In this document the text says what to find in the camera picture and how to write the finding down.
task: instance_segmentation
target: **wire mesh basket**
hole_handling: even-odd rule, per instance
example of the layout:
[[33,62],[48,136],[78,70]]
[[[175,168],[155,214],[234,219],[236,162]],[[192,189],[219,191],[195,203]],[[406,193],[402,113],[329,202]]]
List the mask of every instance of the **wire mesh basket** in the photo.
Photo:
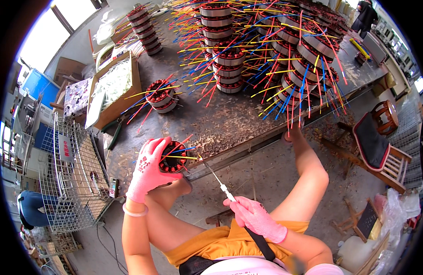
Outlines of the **wire mesh basket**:
[[78,250],[71,233],[52,234],[49,227],[35,227],[31,234],[40,258],[57,256]]
[[419,98],[415,93],[408,93],[396,107],[399,120],[398,128],[387,139],[390,144],[412,157],[405,174],[404,186],[407,189],[423,185],[420,162],[421,112]]
[[[65,153],[59,146],[63,141]],[[52,233],[94,226],[113,199],[92,134],[55,113],[54,128],[46,132],[42,148],[50,152],[39,166],[39,181]]]

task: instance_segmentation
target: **person in black clothing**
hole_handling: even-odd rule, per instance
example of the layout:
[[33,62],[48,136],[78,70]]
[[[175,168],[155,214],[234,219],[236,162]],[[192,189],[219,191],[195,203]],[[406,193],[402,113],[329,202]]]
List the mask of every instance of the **person in black clothing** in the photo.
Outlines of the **person in black clothing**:
[[372,24],[378,24],[378,14],[375,12],[372,5],[373,3],[371,0],[358,2],[357,10],[360,11],[360,15],[358,15],[358,18],[352,24],[352,30],[356,32],[361,30],[361,38],[366,37]]

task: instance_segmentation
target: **chair cushion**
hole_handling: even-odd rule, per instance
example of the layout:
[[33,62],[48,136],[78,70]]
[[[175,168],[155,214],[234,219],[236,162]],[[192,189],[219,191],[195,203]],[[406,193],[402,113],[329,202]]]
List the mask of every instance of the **chair cushion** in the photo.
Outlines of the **chair cushion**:
[[353,135],[367,167],[380,172],[389,156],[390,143],[380,135],[370,113],[366,113],[353,127]]

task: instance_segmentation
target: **orange shorts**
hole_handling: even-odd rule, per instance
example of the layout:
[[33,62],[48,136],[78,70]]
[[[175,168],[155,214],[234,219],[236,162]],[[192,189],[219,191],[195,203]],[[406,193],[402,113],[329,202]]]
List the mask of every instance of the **orange shorts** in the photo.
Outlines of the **orange shorts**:
[[[308,229],[308,221],[278,221],[288,230],[304,233]],[[280,245],[266,239],[269,247],[274,251],[276,258],[284,261],[292,253]],[[262,252],[253,241],[248,232],[237,225],[236,220],[231,221],[231,228],[220,226],[212,228],[189,239],[175,249],[164,253],[169,263],[179,268],[179,265],[192,256],[201,256],[214,260],[225,256],[262,256]]]

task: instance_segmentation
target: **blue cabinet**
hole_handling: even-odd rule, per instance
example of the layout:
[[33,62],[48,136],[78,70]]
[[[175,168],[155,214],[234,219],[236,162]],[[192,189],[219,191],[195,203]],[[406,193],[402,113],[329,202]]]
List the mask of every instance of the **blue cabinet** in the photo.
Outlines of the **blue cabinet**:
[[26,89],[28,90],[29,95],[35,99],[38,99],[39,95],[43,93],[44,97],[42,98],[41,103],[52,109],[49,106],[49,103],[55,102],[56,95],[59,92],[60,87],[50,81],[37,69],[32,69],[22,84],[21,93],[24,93]]

